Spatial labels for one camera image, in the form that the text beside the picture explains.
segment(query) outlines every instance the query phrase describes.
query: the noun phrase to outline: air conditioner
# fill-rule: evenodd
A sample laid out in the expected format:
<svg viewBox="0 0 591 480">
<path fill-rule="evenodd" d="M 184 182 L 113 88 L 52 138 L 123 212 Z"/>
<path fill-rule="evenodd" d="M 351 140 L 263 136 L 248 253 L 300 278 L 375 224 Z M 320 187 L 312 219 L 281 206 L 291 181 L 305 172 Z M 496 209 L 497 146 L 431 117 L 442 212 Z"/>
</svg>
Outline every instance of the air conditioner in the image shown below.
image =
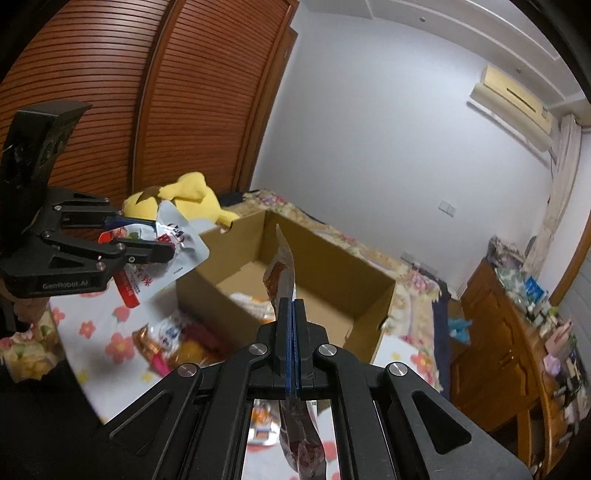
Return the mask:
<svg viewBox="0 0 591 480">
<path fill-rule="evenodd" d="M 488 65 L 470 95 L 521 133 L 540 151 L 552 145 L 554 117 L 540 100 L 521 84 Z"/>
</svg>

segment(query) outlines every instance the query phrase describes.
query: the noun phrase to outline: yellow plush toy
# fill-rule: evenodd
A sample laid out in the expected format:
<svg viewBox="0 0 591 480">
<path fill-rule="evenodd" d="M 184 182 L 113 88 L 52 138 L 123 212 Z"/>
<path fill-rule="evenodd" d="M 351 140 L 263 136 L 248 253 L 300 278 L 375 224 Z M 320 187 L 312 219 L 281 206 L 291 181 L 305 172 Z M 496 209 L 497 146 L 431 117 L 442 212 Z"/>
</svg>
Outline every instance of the yellow plush toy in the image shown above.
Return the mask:
<svg viewBox="0 0 591 480">
<path fill-rule="evenodd" d="M 123 205 L 125 216 L 156 220 L 158 204 L 170 200 L 187 220 L 206 218 L 220 225 L 230 226 L 238 215 L 222 210 L 216 194 L 205 183 L 202 173 L 192 172 L 180 177 L 177 183 L 165 187 L 150 187 L 135 193 Z"/>
</svg>

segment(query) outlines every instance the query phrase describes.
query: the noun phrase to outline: beige curtain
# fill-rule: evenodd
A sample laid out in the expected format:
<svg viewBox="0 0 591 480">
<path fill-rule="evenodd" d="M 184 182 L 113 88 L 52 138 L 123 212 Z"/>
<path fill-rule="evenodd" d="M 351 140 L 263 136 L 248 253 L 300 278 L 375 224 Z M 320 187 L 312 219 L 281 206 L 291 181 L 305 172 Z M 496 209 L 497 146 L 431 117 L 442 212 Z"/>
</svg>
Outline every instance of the beige curtain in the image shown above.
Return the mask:
<svg viewBox="0 0 591 480">
<path fill-rule="evenodd" d="M 540 275 L 554 234 L 558 230 L 564 211 L 569 204 L 570 193 L 573 191 L 574 178 L 579 166 L 580 153 L 581 127 L 575 122 L 574 115 L 566 115 L 560 121 L 560 142 L 550 202 L 534 246 L 523 265 L 523 270 L 534 278 Z"/>
</svg>

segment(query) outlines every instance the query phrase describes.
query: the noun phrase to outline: silver bolt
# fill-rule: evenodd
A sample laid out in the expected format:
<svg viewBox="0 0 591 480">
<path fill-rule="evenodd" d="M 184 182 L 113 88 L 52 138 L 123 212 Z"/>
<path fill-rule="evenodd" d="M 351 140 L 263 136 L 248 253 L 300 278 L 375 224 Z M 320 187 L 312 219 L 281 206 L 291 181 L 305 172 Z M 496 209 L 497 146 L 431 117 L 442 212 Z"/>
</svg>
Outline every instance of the silver bolt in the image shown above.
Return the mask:
<svg viewBox="0 0 591 480">
<path fill-rule="evenodd" d="M 264 343 L 253 343 L 248 347 L 248 351 L 253 355 L 265 355 L 267 352 L 267 346 Z"/>
<path fill-rule="evenodd" d="M 318 353 L 323 356 L 333 356 L 336 353 L 336 347 L 329 343 L 325 343 L 318 347 Z"/>
<path fill-rule="evenodd" d="M 192 377 L 197 373 L 197 365 L 195 364 L 182 364 L 177 368 L 177 372 L 181 377 Z"/>
<path fill-rule="evenodd" d="M 402 362 L 394 362 L 393 364 L 390 364 L 388 370 L 390 370 L 390 373 L 395 377 L 403 377 L 408 373 L 408 367 Z"/>
</svg>

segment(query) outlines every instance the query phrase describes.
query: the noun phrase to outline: open cardboard box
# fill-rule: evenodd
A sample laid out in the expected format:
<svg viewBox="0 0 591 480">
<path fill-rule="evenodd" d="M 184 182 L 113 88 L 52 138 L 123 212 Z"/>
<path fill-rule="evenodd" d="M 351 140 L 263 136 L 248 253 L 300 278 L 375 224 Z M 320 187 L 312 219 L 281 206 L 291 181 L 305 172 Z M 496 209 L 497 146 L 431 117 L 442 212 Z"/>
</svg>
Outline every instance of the open cardboard box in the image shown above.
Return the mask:
<svg viewBox="0 0 591 480">
<path fill-rule="evenodd" d="M 308 321 L 324 326 L 332 344 L 370 362 L 395 281 L 270 211 L 235 220 L 226 232 L 214 229 L 201 235 L 210 255 L 177 281 L 181 307 L 203 319 L 233 348 L 254 342 L 261 322 L 228 295 L 241 292 L 268 298 L 262 277 L 277 251 L 277 224 L 293 253 L 296 296 L 304 300 Z"/>
</svg>

